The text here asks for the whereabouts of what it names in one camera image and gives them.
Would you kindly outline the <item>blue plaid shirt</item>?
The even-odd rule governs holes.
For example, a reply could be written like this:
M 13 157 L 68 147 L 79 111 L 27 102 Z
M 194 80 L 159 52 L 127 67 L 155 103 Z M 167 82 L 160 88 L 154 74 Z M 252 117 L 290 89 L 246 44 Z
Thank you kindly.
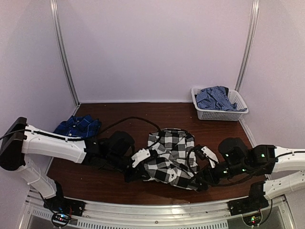
M 54 133 L 68 137 L 91 138 L 98 134 L 101 125 L 99 119 L 93 119 L 90 115 L 71 116 L 67 121 L 62 121 Z

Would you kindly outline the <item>white plastic laundry basket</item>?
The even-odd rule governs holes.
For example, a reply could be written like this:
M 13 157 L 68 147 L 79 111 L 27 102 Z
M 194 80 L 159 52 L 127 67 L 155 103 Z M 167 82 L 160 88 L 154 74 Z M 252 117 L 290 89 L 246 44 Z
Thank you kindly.
M 214 120 L 214 121 L 239 121 L 243 115 L 248 114 L 249 109 L 241 97 L 241 95 L 233 89 L 228 89 L 228 99 L 230 103 L 237 105 L 237 111 L 224 111 L 224 110 L 204 110 L 197 106 L 196 96 L 201 91 L 200 87 L 191 88 L 191 96 L 194 107 L 197 112 L 199 120 Z

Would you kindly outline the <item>black white checked shirt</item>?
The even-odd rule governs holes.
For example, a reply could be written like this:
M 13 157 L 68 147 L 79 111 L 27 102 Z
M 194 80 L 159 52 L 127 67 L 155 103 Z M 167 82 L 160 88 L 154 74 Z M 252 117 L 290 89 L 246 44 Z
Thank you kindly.
M 192 134 L 183 129 L 162 129 L 160 132 L 149 134 L 148 146 L 150 150 L 156 150 L 158 157 L 143 163 L 149 175 L 149 179 L 144 181 L 161 182 L 187 190 L 202 189 L 190 171 L 199 171 L 194 152 L 187 157 L 188 152 L 194 147 Z

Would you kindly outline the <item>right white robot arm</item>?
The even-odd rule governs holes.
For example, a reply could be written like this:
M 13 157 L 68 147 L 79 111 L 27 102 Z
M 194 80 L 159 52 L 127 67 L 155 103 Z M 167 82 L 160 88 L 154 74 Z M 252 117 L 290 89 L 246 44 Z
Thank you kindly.
M 240 138 L 226 138 L 218 146 L 224 161 L 205 146 L 192 149 L 200 159 L 207 159 L 209 166 L 195 177 L 209 186 L 220 186 L 220 181 L 246 174 L 245 179 L 270 175 L 272 173 L 293 171 L 291 175 L 275 180 L 253 183 L 249 195 L 244 200 L 247 210 L 255 210 L 263 201 L 305 187 L 305 151 L 275 145 L 257 145 L 249 149 Z

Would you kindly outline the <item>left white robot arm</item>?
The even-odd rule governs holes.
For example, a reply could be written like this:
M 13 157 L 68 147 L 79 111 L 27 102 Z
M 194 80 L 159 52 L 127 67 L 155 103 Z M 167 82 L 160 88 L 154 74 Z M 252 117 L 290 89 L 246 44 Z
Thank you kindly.
M 92 167 L 109 164 L 124 173 L 127 182 L 136 175 L 144 175 L 140 163 L 151 156 L 147 148 L 126 156 L 128 150 L 134 150 L 134 140 L 126 132 L 117 131 L 105 140 L 62 136 L 28 125 L 24 117 L 19 117 L 1 140 L 1 168 L 18 172 L 58 212 L 64 212 L 69 206 L 61 185 L 47 177 L 30 159 L 30 154 L 61 158 Z

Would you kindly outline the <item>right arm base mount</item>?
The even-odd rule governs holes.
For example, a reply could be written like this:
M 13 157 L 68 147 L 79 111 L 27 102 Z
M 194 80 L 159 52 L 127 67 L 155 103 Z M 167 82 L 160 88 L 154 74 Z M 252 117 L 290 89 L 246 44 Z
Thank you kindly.
M 265 199 L 258 200 L 251 198 L 242 198 L 231 200 L 228 202 L 228 208 L 231 216 L 258 211 L 259 209 L 266 208 L 268 206 L 269 203 Z

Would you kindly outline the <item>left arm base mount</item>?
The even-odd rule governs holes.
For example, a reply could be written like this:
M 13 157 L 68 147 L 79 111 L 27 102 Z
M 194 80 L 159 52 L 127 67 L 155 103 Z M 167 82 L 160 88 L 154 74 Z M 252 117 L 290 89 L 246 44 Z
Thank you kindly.
M 85 202 L 65 198 L 63 201 L 44 199 L 44 207 L 53 213 L 64 213 L 66 215 L 78 216 L 83 215 Z

